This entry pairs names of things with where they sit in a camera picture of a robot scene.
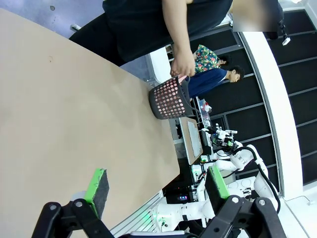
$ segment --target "black plastic basket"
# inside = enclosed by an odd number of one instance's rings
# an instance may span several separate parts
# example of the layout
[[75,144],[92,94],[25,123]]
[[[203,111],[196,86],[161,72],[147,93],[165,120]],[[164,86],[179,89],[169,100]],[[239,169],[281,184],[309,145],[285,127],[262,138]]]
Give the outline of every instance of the black plastic basket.
[[190,105],[188,83],[190,78],[178,82],[178,76],[156,86],[149,92],[149,101],[154,116],[158,119],[171,119],[194,116]]

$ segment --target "floor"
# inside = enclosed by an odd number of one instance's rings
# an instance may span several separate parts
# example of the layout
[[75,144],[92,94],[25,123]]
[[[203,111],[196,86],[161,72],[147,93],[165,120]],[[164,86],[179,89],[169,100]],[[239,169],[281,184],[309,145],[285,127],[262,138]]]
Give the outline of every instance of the floor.
[[[38,23],[66,38],[74,32],[71,24],[84,26],[101,15],[103,0],[0,0],[0,8]],[[145,57],[140,57],[122,68],[143,81],[150,80]]]

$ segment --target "white paper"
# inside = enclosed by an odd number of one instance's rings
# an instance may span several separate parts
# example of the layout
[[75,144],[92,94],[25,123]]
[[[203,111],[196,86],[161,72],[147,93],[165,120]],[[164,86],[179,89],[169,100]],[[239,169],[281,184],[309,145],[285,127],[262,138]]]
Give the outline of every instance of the white paper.
[[192,122],[188,121],[187,125],[188,125],[190,139],[192,141],[194,156],[197,157],[200,155],[200,150],[202,147],[202,144],[200,143],[200,140],[199,140],[199,133],[197,128]]

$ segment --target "hand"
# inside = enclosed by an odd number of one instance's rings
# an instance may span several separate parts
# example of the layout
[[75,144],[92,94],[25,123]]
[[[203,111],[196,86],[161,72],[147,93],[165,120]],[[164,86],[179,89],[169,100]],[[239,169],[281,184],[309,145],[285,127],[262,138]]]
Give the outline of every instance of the hand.
[[195,60],[190,48],[187,50],[174,50],[175,59],[172,63],[170,75],[195,75]]

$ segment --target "bolt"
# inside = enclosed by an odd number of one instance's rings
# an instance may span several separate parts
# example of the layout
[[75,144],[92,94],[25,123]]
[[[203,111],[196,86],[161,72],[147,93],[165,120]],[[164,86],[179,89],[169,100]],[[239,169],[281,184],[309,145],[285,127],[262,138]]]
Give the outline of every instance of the bolt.
[[261,206],[264,206],[264,205],[265,205],[265,201],[261,199],[261,200],[259,201],[259,204],[260,204]]
[[55,205],[51,205],[51,206],[50,206],[50,209],[51,209],[51,210],[55,210],[55,209],[56,209],[56,206],[55,206]]
[[237,197],[233,197],[233,198],[232,198],[232,201],[233,201],[234,203],[238,203],[238,202],[239,202],[239,199],[238,199]]
[[82,202],[76,202],[76,207],[81,207],[83,205]]

